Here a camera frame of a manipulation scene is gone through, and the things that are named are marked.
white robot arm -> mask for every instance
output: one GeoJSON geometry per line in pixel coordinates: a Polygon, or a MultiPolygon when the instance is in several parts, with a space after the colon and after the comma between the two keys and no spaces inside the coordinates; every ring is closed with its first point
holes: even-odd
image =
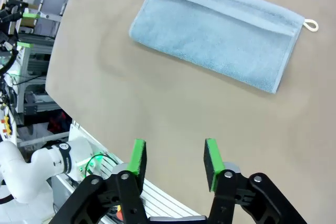
{"type": "Polygon", "coordinates": [[[92,155],[87,140],[78,139],[39,149],[33,153],[31,163],[26,163],[15,144],[3,141],[0,143],[0,180],[3,177],[18,202],[28,203],[37,196],[47,178],[77,173],[76,164],[92,155]]]}

screw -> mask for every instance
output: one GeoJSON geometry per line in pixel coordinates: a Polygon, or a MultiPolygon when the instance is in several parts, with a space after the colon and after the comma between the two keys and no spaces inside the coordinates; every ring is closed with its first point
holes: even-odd
{"type": "Polygon", "coordinates": [[[262,181],[260,176],[255,176],[253,180],[258,183],[262,181]]]}
{"type": "Polygon", "coordinates": [[[130,175],[128,175],[127,173],[124,173],[123,175],[121,175],[121,179],[128,179],[130,175]]]}
{"type": "Polygon", "coordinates": [[[224,176],[227,177],[227,178],[232,178],[232,172],[226,172],[224,173],[224,176]]]}
{"type": "Polygon", "coordinates": [[[95,185],[96,183],[98,183],[99,180],[97,178],[94,178],[92,181],[91,181],[91,184],[95,185]]]}

blue towel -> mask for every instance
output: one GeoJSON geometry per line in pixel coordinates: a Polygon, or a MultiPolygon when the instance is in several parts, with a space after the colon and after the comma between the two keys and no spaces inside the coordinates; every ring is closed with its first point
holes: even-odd
{"type": "Polygon", "coordinates": [[[130,37],[275,93],[303,22],[263,0],[145,0],[130,37]]]}

white hanging loop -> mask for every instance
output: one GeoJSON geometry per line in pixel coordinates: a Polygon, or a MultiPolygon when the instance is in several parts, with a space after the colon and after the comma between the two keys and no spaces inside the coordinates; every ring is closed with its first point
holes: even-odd
{"type": "Polygon", "coordinates": [[[314,32],[314,33],[315,33],[316,31],[318,31],[318,29],[319,29],[319,24],[317,24],[317,22],[316,22],[315,20],[313,20],[313,19],[305,19],[303,25],[305,26],[306,29],[308,29],[308,30],[310,30],[310,31],[312,31],[312,32],[314,32]]]}

circular logo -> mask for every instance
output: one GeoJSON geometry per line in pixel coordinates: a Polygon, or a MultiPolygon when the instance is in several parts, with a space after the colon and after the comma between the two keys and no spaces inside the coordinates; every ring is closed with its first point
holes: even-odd
{"type": "Polygon", "coordinates": [[[69,145],[66,143],[60,144],[59,147],[63,150],[67,150],[69,148],[69,145]]]}

